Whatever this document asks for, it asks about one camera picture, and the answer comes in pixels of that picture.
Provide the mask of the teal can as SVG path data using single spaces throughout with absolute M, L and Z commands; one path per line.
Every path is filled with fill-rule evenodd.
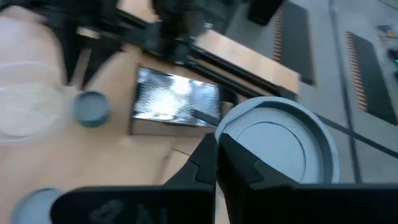
M 83 91 L 73 99 L 73 117 L 86 128 L 97 128 L 108 122 L 111 108 L 107 97 L 98 91 Z

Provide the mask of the black floor mat orange-striped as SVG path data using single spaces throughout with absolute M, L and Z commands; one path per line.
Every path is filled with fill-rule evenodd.
M 273 59 L 299 73 L 302 82 L 313 85 L 315 73 L 308 11 L 286 1 L 278 8 L 274 17 Z
M 383 121 L 397 125 L 398 117 L 391 103 L 373 44 L 346 31 L 345 47 L 359 108 Z

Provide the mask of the white translucent bowl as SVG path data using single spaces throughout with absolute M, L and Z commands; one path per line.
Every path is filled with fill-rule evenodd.
M 38 141 L 70 121 L 60 44 L 44 17 L 18 6 L 0 12 L 0 147 Z

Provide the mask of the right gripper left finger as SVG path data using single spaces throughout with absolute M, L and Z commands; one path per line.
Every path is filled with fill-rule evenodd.
M 52 224 L 213 224 L 217 141 L 201 140 L 163 185 L 90 186 L 71 190 L 51 207 Z

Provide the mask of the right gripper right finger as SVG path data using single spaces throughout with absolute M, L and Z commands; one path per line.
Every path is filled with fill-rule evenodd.
M 231 224 L 398 224 L 398 185 L 300 184 L 228 134 L 218 183 Z

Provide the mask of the pineapple print fruit can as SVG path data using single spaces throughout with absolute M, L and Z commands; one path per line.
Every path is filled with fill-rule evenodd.
M 57 188 L 33 190 L 14 207 L 11 224 L 52 224 L 50 210 L 62 194 L 63 191 Z

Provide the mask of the black aluminium table frame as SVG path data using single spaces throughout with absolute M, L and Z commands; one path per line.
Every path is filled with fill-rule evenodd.
M 147 42 L 163 44 L 160 30 L 164 25 L 180 31 L 171 39 L 174 51 L 169 58 L 145 52 L 142 61 L 151 67 L 221 84 L 246 98 L 273 95 L 295 100 L 299 93 L 298 73 L 206 28 L 203 11 L 183 11 L 171 19 L 149 9 L 118 13 L 143 27 Z

